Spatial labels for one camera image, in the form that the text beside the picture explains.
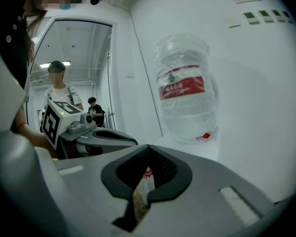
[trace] black hair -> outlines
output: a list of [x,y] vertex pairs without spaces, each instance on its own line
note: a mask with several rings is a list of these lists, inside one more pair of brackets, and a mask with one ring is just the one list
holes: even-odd
[[89,104],[95,103],[96,101],[97,101],[97,99],[96,99],[95,97],[90,97],[90,98],[88,99],[88,103],[89,103]]
[[48,72],[54,70],[55,73],[61,73],[62,71],[66,70],[66,66],[61,61],[53,61],[48,66]]

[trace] ceiling light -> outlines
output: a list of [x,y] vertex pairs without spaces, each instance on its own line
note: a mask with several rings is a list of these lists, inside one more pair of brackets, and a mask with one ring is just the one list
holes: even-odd
[[[63,63],[65,66],[70,66],[70,65],[71,65],[70,61],[62,61],[62,63]],[[49,62],[49,63],[44,63],[44,64],[41,64],[40,67],[41,67],[42,69],[44,69],[44,68],[48,68],[49,64],[50,64],[50,62]]]

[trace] man in white shirt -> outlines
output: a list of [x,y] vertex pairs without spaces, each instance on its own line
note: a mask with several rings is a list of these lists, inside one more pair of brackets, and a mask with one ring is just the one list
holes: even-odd
[[60,61],[53,61],[48,66],[48,76],[53,87],[46,90],[44,94],[44,105],[47,106],[47,100],[67,102],[83,110],[82,100],[75,87],[65,84],[64,74],[66,66]]

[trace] thermostat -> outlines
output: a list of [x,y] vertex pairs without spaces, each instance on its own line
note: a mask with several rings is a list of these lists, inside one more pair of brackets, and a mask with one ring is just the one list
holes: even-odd
[[274,22],[273,18],[265,10],[259,10],[259,14],[265,22]]
[[252,12],[246,12],[246,13],[243,13],[243,15],[249,24],[258,24],[259,23],[259,20],[253,15]]
[[285,15],[287,22],[293,24],[292,18],[289,16],[289,14],[286,11],[283,11],[283,14]]
[[279,22],[285,22],[284,17],[278,12],[278,10],[272,10],[272,13],[274,14],[275,18]]

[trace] white shirt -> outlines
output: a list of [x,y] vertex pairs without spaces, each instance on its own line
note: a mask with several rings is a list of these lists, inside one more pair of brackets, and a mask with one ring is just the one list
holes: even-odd
[[52,89],[52,92],[51,92],[50,97],[51,97],[52,101],[67,102],[67,103],[71,104],[71,100],[68,97],[68,91],[67,91],[68,86],[70,88],[71,94],[73,95],[74,105],[81,104],[82,100],[81,100],[77,90],[75,89],[75,87],[73,87],[72,85],[66,84],[65,88],[63,88],[63,89],[55,89],[54,86],[52,86],[48,90],[45,91],[44,102],[43,102],[44,108],[47,105],[48,94],[51,89]]

